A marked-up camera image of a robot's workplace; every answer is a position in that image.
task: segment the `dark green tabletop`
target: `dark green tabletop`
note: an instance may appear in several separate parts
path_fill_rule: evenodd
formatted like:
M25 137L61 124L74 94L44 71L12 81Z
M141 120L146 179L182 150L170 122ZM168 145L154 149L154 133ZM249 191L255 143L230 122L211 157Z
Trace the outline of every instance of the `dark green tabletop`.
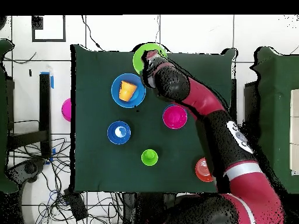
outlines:
M111 96L113 81L123 73L136 74L133 52L93 52L75 45L75 190L122 192L213 192L213 183L195 175L196 162L204 156L194 119L178 130L167 128L162 113L168 103L147 89L136 108L123 108ZM226 100L231 101L231 65L236 51L224 55L169 54ZM131 138L115 145L107 138L114 121L131 128ZM159 160L148 167L141 161L146 149L154 149Z
M290 170L291 90L299 89L299 55L262 47L253 69L258 73L260 139L264 154L289 193L299 193L299 176Z

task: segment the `blue bowl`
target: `blue bowl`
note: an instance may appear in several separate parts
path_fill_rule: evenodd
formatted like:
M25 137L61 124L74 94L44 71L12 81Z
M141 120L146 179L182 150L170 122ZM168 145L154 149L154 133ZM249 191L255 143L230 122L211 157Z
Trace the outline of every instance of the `blue bowl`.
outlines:
M127 123L116 121L109 125L107 136L113 144L124 144L131 136L131 129Z
M130 82L137 86L136 91L134 92L132 98L129 101L124 101L119 99L119 90L122 81ZM124 108L137 107L143 101L145 97L145 93L146 93L146 89L142 84L140 77L135 74L130 74L130 73L122 74L114 80L111 86L111 94L113 100L119 106Z

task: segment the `red cup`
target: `red cup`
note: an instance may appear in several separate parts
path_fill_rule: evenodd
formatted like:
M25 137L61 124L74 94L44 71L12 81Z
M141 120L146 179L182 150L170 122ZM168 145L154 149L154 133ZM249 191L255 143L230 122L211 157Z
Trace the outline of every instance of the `red cup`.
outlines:
M201 158L195 166L196 176L203 182L212 182L213 178L208 170L206 158Z
M168 106L162 115L164 124L170 129L182 128L187 122L187 111L174 104Z

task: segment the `orange cup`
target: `orange cup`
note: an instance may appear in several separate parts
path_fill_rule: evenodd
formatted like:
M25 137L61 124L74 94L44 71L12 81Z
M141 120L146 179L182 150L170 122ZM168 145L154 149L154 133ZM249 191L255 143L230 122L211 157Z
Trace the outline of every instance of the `orange cup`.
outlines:
M136 88L136 85L123 80L120 84L119 99L128 102L132 98L133 93L136 91Z

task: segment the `magenta bowl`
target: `magenta bowl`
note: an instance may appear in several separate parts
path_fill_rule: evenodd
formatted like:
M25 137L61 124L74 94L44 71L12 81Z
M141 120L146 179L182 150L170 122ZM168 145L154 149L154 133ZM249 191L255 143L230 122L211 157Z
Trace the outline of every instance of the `magenta bowl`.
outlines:
M72 110L72 104L71 104L71 98L67 99L65 102L62 104L61 112L63 117L71 122L71 111Z
M182 128L187 122L187 111L181 107L174 104L168 106L162 115L164 124L170 129Z

